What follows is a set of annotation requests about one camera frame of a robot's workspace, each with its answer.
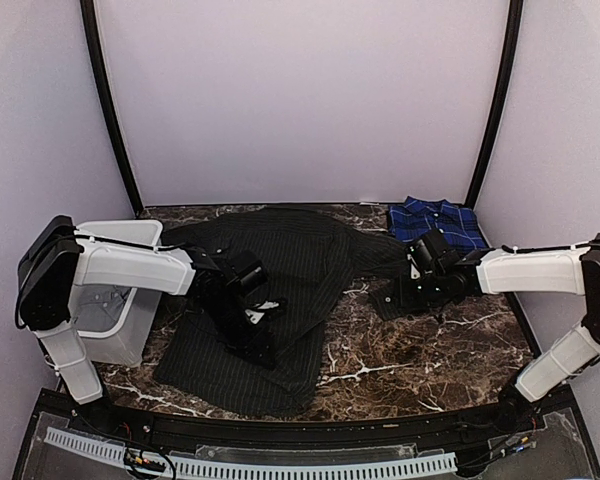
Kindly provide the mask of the white plastic bin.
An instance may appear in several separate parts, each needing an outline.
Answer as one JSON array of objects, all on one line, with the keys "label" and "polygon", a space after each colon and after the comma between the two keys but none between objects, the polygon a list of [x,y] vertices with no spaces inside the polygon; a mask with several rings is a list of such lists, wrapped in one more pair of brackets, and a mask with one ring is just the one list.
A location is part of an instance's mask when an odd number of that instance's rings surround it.
[{"label": "white plastic bin", "polygon": [[[156,246],[162,224],[157,220],[84,222],[82,232],[98,237]],[[70,306],[88,358],[94,362],[137,367],[161,294],[112,285],[75,286]]]}]

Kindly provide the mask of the black front rail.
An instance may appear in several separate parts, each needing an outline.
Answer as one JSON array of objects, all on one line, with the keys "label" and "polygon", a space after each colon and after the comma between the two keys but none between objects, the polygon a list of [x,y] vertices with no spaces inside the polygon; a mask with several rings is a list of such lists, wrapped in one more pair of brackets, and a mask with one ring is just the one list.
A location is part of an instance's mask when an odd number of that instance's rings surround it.
[{"label": "black front rail", "polygon": [[506,437],[494,427],[494,404],[417,416],[343,422],[273,422],[206,419],[113,405],[110,418],[120,426],[116,440],[164,450],[192,450],[202,444],[271,448],[354,448],[414,443],[426,447],[478,448]]}]

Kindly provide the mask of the right black frame post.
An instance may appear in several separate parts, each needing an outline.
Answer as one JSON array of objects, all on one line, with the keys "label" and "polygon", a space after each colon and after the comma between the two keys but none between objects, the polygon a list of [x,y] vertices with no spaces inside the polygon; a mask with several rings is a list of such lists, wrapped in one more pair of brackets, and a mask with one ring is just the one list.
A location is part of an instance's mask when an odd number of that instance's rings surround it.
[{"label": "right black frame post", "polygon": [[523,0],[509,1],[502,51],[491,106],[476,164],[464,200],[464,206],[468,208],[475,208],[477,205],[494,150],[514,67],[523,8]]}]

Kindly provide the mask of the left black frame post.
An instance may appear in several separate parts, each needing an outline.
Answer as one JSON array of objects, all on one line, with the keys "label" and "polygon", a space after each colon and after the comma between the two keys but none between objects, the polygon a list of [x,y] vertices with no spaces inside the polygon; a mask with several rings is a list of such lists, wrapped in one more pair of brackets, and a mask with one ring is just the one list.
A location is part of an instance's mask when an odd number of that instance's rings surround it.
[{"label": "left black frame post", "polygon": [[132,171],[109,83],[104,49],[100,38],[96,2],[92,0],[80,0],[79,4],[84,36],[101,113],[127,199],[134,216],[138,217],[143,212],[144,205]]}]

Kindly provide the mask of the blue plaid folded shirt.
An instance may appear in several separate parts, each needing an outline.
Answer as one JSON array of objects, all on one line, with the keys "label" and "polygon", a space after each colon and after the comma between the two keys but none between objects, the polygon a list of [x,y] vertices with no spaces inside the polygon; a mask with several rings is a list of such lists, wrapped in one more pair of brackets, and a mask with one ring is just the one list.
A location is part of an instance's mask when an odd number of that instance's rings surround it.
[{"label": "blue plaid folded shirt", "polygon": [[447,200],[424,201],[407,197],[402,204],[388,207],[387,222],[389,233],[403,243],[436,230],[462,254],[487,247],[474,211]]}]

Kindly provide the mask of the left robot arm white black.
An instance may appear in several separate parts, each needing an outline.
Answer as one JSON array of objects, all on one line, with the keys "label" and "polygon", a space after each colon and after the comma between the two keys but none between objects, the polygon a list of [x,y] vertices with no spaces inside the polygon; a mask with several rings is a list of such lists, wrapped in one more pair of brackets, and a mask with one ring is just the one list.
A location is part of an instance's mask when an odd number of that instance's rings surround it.
[{"label": "left robot arm white black", "polygon": [[109,237],[74,225],[69,216],[54,217],[18,263],[14,309],[16,327],[39,340],[72,400],[83,405],[83,421],[97,434],[114,435],[121,415],[103,399],[105,387],[75,326],[70,303],[78,287],[116,286],[192,300],[212,319],[232,355],[275,368],[273,335],[264,317],[281,305],[248,304],[248,296],[267,282],[254,253],[229,256],[191,241],[145,244],[122,237],[122,223],[107,225],[113,230]]}]

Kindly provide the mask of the black frame post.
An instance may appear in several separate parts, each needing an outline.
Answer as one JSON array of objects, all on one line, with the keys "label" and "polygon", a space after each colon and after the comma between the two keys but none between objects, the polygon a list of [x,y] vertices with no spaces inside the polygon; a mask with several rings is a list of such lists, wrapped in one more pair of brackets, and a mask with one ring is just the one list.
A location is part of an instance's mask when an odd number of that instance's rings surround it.
[{"label": "black frame post", "polygon": [[491,106],[476,164],[464,200],[464,206],[468,208],[475,208],[477,205],[494,150],[514,67],[523,8],[523,0],[509,1],[502,51]]},{"label": "black frame post", "polygon": [[143,212],[144,205],[132,171],[109,83],[104,49],[100,38],[96,2],[92,0],[80,0],[79,4],[84,36],[101,113],[127,199],[134,216],[138,217]]}]

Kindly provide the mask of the grey button shirt in bin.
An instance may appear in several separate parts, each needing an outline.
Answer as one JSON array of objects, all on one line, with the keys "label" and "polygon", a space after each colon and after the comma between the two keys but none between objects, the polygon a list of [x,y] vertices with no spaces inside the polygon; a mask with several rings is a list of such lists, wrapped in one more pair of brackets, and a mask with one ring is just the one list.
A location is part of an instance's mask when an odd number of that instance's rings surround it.
[{"label": "grey button shirt in bin", "polygon": [[86,285],[75,287],[69,309],[79,332],[104,334],[114,330],[131,293],[129,287]]}]

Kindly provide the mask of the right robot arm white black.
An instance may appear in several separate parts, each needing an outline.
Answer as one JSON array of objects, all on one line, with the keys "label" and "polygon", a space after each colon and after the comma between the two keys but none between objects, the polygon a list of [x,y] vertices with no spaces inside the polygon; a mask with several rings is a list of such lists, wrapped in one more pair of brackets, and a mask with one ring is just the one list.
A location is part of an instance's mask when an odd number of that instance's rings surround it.
[{"label": "right robot arm white black", "polygon": [[439,231],[405,248],[407,266],[394,282],[393,302],[408,312],[431,311],[470,297],[547,296],[575,308],[573,324],[523,367],[499,395],[490,424],[514,432],[555,387],[600,360],[600,233],[561,246],[487,247],[460,253]]}]

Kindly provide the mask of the black pinstriped long sleeve shirt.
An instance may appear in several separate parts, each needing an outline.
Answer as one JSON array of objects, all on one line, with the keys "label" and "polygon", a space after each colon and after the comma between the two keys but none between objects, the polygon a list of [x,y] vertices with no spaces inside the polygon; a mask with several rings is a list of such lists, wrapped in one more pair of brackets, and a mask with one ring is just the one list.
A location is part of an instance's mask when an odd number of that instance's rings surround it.
[{"label": "black pinstriped long sleeve shirt", "polygon": [[215,262],[199,272],[154,379],[241,415],[288,417],[314,398],[326,321],[357,277],[393,278],[402,244],[320,213],[265,208],[167,231]]}]

